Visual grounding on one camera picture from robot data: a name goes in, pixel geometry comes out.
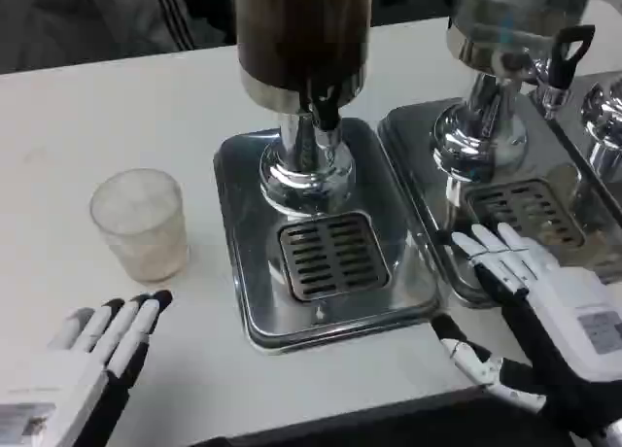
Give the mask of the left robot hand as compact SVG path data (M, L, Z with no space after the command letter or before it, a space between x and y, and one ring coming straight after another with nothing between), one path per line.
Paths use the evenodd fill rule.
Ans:
M106 445L172 300L159 290L70 315L42 353L2 381L2 445Z

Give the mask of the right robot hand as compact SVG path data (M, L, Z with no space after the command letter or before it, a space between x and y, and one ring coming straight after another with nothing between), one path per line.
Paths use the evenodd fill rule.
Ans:
M608 286L508 223L475 223L451 237L529 360L493 354L441 314L432 329L457 368L487 394L594 446L620 445L621 307Z

